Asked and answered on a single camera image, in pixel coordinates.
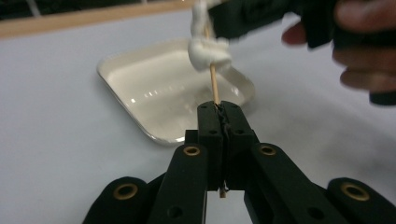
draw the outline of white substance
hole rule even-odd
[[[231,66],[228,42],[215,39],[206,2],[197,2],[192,7],[191,35],[188,52],[191,64],[197,71],[204,71],[211,64],[217,70]]]

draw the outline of table surface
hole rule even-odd
[[[96,65],[189,37],[190,20],[182,10],[0,40],[0,223],[80,223],[112,180],[166,170],[174,148],[141,132]],[[256,87],[243,107],[251,127],[314,183],[356,178],[396,203],[396,109],[342,87],[330,46],[283,46],[295,20],[231,43],[233,67]],[[208,197],[207,223],[249,223],[243,192]]]

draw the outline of hand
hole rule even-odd
[[[212,64],[217,70],[231,65],[228,42],[214,37],[206,2],[198,2],[192,8],[191,35],[188,53],[197,71],[209,69]]]
[[[396,29],[396,1],[345,0],[336,4],[334,19],[340,27],[355,33]],[[303,25],[290,27],[282,40],[289,45],[306,42]],[[335,50],[333,58],[346,66],[341,82],[370,92],[396,91],[396,48],[356,47]]]

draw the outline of wooden stick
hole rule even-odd
[[[209,28],[205,27],[205,36],[209,38]],[[213,102],[215,105],[219,105],[219,90],[218,90],[218,82],[216,80],[216,67],[214,64],[210,64],[210,79],[212,80],[212,91],[213,91]]]

